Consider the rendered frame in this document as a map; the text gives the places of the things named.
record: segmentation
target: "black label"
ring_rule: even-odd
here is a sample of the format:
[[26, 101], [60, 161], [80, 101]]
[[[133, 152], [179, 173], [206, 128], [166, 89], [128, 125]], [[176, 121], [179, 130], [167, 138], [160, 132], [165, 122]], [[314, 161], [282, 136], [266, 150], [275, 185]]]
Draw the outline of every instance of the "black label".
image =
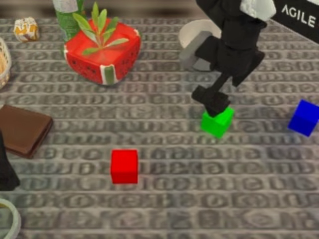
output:
[[319, 44], [319, 5], [308, 0], [274, 0], [273, 20]]

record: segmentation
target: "black object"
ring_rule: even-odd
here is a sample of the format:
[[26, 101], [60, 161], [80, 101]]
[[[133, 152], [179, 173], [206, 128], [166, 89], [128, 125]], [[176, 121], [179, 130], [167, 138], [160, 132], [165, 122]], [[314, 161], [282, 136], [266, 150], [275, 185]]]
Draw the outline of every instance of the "black object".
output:
[[258, 50], [260, 32], [267, 24], [240, 10], [242, 0], [196, 0], [197, 5], [222, 30], [221, 38], [208, 37], [195, 56], [210, 63], [210, 70], [221, 76], [209, 88], [198, 86], [192, 98], [203, 104], [211, 117], [222, 113], [230, 104], [219, 92], [232, 77], [238, 87], [262, 62], [265, 54]]
[[0, 130], [0, 191], [13, 191], [19, 185], [20, 180], [6, 156], [4, 140]]
[[308, 0], [274, 0], [273, 20], [319, 44], [319, 5]]

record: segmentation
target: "red cube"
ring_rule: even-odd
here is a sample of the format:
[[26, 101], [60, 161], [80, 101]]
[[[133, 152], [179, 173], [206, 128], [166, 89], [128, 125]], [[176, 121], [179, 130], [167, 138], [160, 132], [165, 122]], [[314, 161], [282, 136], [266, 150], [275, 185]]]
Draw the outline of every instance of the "red cube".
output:
[[111, 153], [113, 184], [138, 183], [138, 152], [135, 149], [114, 149]]

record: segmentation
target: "blue cube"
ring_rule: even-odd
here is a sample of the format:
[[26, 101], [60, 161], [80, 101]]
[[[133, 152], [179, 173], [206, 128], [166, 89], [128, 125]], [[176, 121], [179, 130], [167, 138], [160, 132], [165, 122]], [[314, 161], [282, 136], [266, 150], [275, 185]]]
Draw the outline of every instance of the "blue cube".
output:
[[288, 128], [309, 137], [315, 129], [318, 120], [319, 106], [301, 100]]

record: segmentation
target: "green cube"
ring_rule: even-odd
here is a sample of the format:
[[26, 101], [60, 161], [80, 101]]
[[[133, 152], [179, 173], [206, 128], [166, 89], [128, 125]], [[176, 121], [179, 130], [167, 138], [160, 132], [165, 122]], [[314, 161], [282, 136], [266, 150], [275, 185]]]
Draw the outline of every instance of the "green cube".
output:
[[216, 117], [211, 117], [205, 112], [202, 117], [201, 129], [217, 138], [221, 138], [230, 127], [234, 114], [235, 110], [230, 107], [227, 107], [223, 113]]

